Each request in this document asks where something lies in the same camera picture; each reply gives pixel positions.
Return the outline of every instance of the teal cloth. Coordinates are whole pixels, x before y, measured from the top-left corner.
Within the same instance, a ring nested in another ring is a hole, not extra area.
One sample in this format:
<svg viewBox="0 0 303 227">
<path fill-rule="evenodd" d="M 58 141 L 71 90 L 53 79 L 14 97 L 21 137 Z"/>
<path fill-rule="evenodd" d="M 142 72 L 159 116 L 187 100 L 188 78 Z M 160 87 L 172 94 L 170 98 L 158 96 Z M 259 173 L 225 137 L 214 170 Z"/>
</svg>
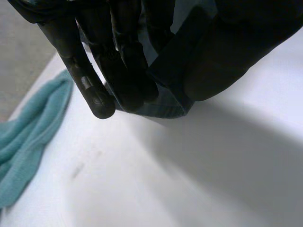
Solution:
<svg viewBox="0 0 303 227">
<path fill-rule="evenodd" d="M 17 119 L 0 123 L 0 209 L 15 203 L 35 176 L 44 148 L 62 123 L 72 87 L 64 70 L 34 94 Z"/>
</svg>

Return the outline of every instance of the robotic hand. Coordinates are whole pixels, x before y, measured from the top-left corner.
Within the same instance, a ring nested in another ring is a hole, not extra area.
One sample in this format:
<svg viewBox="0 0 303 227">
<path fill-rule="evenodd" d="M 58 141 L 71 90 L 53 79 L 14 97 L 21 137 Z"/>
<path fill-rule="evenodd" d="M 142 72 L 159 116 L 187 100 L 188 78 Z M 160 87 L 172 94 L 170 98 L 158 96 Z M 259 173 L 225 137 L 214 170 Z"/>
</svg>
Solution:
<svg viewBox="0 0 303 227">
<path fill-rule="evenodd" d="M 138 41 L 141 0 L 8 0 L 29 22 L 38 23 L 57 49 L 79 90 L 98 118 L 115 112 L 92 68 L 78 25 L 118 103 L 135 112 L 157 98 L 145 74 L 147 62 Z M 192 4 L 180 0 L 179 4 Z M 183 89 L 195 101 L 208 99 L 242 77 L 258 60 L 303 25 L 302 0 L 215 0 L 218 14 L 184 69 Z M 157 52 L 173 34 L 175 0 L 143 0 L 151 44 Z M 118 51 L 113 41 L 113 33 Z"/>
<path fill-rule="evenodd" d="M 26 20 L 39 25 L 96 117 L 112 116 L 115 98 L 127 112 L 135 112 L 144 102 L 157 98 L 155 82 L 145 75 L 148 65 L 138 41 L 141 0 L 9 2 Z M 143 3 L 150 41 L 159 52 L 173 37 L 170 26 L 175 0 L 144 0 Z M 89 62 L 78 25 L 115 98 L 109 95 Z"/>
</svg>

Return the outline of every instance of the white table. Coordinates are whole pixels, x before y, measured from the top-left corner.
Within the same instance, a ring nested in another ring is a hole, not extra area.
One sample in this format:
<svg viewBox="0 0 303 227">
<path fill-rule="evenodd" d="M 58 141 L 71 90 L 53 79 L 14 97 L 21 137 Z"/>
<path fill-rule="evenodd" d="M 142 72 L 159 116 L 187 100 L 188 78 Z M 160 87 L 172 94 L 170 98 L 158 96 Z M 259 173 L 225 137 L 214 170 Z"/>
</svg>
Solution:
<svg viewBox="0 0 303 227">
<path fill-rule="evenodd" d="M 75 89 L 0 227 L 302 226 L 302 40 L 301 29 L 181 119 L 99 120 Z M 62 69 L 55 55 L 20 107 Z"/>
</svg>

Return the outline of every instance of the gray floor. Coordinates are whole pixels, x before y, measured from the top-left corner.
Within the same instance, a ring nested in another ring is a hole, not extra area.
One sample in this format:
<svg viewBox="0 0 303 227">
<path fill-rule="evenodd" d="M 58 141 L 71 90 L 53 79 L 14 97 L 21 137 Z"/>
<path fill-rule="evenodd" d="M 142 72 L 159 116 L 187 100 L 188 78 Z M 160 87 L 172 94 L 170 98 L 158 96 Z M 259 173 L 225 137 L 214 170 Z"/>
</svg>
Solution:
<svg viewBox="0 0 303 227">
<path fill-rule="evenodd" d="M 54 53 L 37 25 L 0 0 L 0 122 L 7 120 Z"/>
</svg>

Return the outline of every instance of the dark mark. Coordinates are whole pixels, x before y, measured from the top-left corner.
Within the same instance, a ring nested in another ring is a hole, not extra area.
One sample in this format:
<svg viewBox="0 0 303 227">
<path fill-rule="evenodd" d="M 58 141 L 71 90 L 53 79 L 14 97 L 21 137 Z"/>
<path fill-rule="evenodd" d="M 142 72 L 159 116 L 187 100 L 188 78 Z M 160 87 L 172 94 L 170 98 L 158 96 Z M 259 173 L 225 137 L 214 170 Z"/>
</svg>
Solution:
<svg viewBox="0 0 303 227">
<path fill-rule="evenodd" d="M 71 175 L 71 178 L 72 180 L 74 180 L 78 175 L 79 173 L 83 170 L 84 168 L 84 164 L 83 163 L 80 163 L 73 171 L 72 175 Z"/>
<path fill-rule="evenodd" d="M 102 151 L 100 150 L 96 153 L 96 158 L 100 157 L 101 155 L 102 155 Z"/>
</svg>

